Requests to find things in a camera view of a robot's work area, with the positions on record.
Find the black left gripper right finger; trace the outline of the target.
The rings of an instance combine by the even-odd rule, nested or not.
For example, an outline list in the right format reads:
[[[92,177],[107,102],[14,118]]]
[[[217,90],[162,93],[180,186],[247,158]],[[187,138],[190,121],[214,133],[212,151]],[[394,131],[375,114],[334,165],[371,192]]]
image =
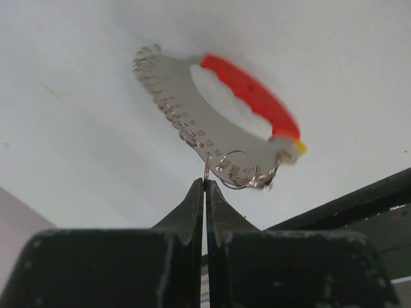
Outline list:
[[[373,243],[349,231],[260,231],[205,187],[211,307],[399,307]]]

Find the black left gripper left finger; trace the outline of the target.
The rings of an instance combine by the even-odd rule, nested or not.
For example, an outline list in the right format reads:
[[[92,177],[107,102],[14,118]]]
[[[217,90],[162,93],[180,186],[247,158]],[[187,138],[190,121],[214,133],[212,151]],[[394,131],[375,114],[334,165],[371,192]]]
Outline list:
[[[23,247],[2,307],[199,307],[204,185],[152,228],[48,229]]]

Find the metal key organizer red handle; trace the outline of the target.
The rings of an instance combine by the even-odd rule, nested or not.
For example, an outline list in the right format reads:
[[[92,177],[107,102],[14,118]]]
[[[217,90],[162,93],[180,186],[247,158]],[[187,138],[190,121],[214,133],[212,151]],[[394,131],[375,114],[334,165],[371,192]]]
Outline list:
[[[229,121],[201,95],[191,66],[211,71],[272,127],[267,141]],[[294,165],[307,151],[297,121],[285,104],[258,79],[230,61],[206,53],[190,58],[165,55],[160,46],[142,47],[132,70],[179,137],[230,189],[271,187],[282,164]]]

